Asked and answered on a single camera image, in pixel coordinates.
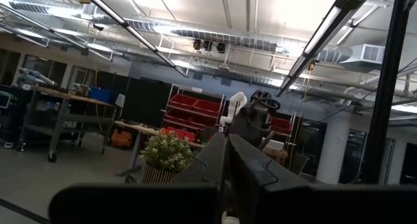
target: white column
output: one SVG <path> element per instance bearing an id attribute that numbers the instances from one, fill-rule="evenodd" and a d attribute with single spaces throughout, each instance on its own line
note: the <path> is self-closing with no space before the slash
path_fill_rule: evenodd
<path id="1" fill-rule="evenodd" d="M 317 181 L 326 184 L 339 183 L 350 127 L 351 113 L 340 112 L 328 119 L 319 168 L 315 177 Z"/>
<path id="2" fill-rule="evenodd" d="M 63 82 L 61 83 L 61 88 L 66 88 L 66 86 L 68 85 L 68 82 L 70 81 L 69 79 L 71 78 L 70 77 L 71 70 L 72 70 L 72 64 L 67 64 L 65 68 Z"/>
<path id="3" fill-rule="evenodd" d="M 392 152 L 391 166 L 389 168 L 387 184 L 399 184 L 401 172 L 403 171 L 403 162 L 407 142 L 403 140 L 395 140 L 394 151 Z"/>

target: ceiling light fixture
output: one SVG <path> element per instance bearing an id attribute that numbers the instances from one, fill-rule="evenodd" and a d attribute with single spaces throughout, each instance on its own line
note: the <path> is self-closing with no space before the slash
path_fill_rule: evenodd
<path id="1" fill-rule="evenodd" d="M 72 39 L 72 38 L 70 38 L 70 37 L 68 37 L 66 35 L 62 35 L 61 33 L 58 33 L 57 31 L 54 31 L 53 29 L 49 28 L 48 26 L 44 25 L 43 23 L 40 23 L 40 22 L 35 21 L 35 20 L 31 19 L 31 18 L 28 18 L 27 16 L 25 16 L 22 13 L 14 10 L 13 8 L 10 8 L 10 7 L 2 4 L 2 3 L 0 3 L 0 8 L 3 8 L 5 10 L 7 10 L 8 12 L 12 13 L 13 15 L 19 17 L 19 18 L 24 19 L 24 20 L 26 20 L 28 22 L 31 22 L 32 24 L 34 24 L 34 25 L 36 25 L 36 26 L 38 26 L 38 27 L 40 27 L 42 29 L 45 29 L 45 30 L 49 31 L 49 32 L 57 35 L 58 37 L 61 37 L 62 39 L 66 40 L 67 42 L 70 42 L 70 43 L 76 45 L 77 47 L 79 47 L 81 49 L 86 49 L 87 51 L 89 50 L 87 46 L 84 46 L 83 44 L 80 44 L 79 42 L 75 41 L 74 39 Z M 96 51 L 92 51 L 92 53 L 95 54 L 95 55 L 98 55 L 99 57 L 101 57 L 101 58 L 103 58 L 103 59 L 105 59 L 107 61 L 113 61 L 112 60 L 112 57 L 107 58 L 107 57 L 99 54 Z"/>
<path id="2" fill-rule="evenodd" d="M 301 56 L 294 63 L 285 77 L 283 83 L 275 93 L 280 96 L 299 77 L 299 75 L 314 61 L 317 54 L 335 37 L 335 35 L 352 18 L 353 14 L 364 4 L 366 0 L 335 0 L 327 12 L 324 20 L 314 32 L 314 35 L 307 43 Z"/>
<path id="3" fill-rule="evenodd" d="M 131 27 L 123 18 L 121 18 L 115 11 L 108 7 L 102 0 L 91 0 L 95 5 L 101 8 L 105 13 L 117 21 L 122 27 L 124 27 L 130 34 L 136 37 L 141 41 L 145 46 L 147 46 L 151 51 L 153 51 L 157 56 L 159 56 L 163 61 L 165 61 L 169 66 L 174 68 L 178 73 L 184 77 L 188 75 L 177 65 L 175 65 L 171 60 L 169 60 L 164 54 L 162 54 L 155 46 L 153 46 L 145 37 L 143 37 L 139 32 L 137 32 L 133 27 Z"/>
<path id="4" fill-rule="evenodd" d="M 24 35 L 19 35 L 17 31 L 16 31 L 16 32 L 12 32 L 12 31 L 10 31 L 10 30 L 8 30 L 8 29 L 5 29 L 5 28 L 2 28 L 2 27 L 0 27 L 0 31 L 6 32 L 6 33 L 11 34 L 11 35 L 16 35 L 18 38 L 21 38 L 21 39 L 23 39 L 23 40 L 26 40 L 26 41 L 28 41 L 28 42 L 31 42 L 31 43 L 36 44 L 36 45 L 38 45 L 38 46 L 41 46 L 41 47 L 43 47 L 43 48 L 49 48 L 49 47 L 48 47 L 48 43 L 49 43 L 49 41 L 48 41 L 48 43 L 46 43 L 46 45 L 45 45 L 45 44 L 41 44 L 41 43 L 40 43 L 40 42 L 38 42 L 38 41 L 33 40 L 32 38 L 28 38 L 28 37 L 26 37 L 26 36 L 24 36 Z"/>
<path id="5" fill-rule="evenodd" d="M 391 109 L 406 113 L 417 113 L 417 107 L 413 105 L 394 105 Z"/>

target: spotlight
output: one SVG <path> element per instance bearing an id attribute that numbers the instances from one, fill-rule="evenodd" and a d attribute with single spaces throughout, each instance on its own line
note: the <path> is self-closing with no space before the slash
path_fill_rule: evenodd
<path id="1" fill-rule="evenodd" d="M 194 40 L 193 48 L 194 49 L 200 49 L 201 48 L 201 40 L 200 39 L 195 39 Z"/>
<path id="2" fill-rule="evenodd" d="M 206 51 L 211 51 L 211 46 L 212 45 L 213 45 L 213 42 L 211 42 L 211 41 L 204 41 L 203 48 Z"/>
<path id="3" fill-rule="evenodd" d="M 217 51 L 219 53 L 224 54 L 224 51 L 226 50 L 226 45 L 222 44 L 222 43 L 219 43 L 219 44 L 217 44 L 216 48 L 217 48 Z"/>

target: chair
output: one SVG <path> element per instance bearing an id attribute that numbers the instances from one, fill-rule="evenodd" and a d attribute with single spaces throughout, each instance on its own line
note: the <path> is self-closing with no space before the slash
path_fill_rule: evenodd
<path id="1" fill-rule="evenodd" d="M 291 164 L 289 170 L 294 174 L 300 176 L 308 160 L 310 160 L 308 156 L 304 154 L 296 154 L 293 158 L 293 163 Z"/>

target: caster wheel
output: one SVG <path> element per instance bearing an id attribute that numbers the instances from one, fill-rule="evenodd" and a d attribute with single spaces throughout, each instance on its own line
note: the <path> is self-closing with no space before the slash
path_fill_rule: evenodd
<path id="1" fill-rule="evenodd" d="M 135 176 L 133 176 L 133 175 L 128 175 L 128 176 L 126 177 L 126 179 L 124 179 L 124 183 L 125 183 L 125 184 L 137 183 L 137 180 L 136 180 Z"/>
<path id="2" fill-rule="evenodd" d="M 55 162 L 55 161 L 57 161 L 57 155 L 55 154 L 55 153 L 50 153 L 49 155 L 48 155 L 48 161 L 49 162 Z"/>
<path id="3" fill-rule="evenodd" d="M 25 145 L 26 145 L 26 143 L 19 142 L 18 145 L 16 146 L 16 150 L 18 152 L 23 152 L 23 148 L 24 148 Z"/>

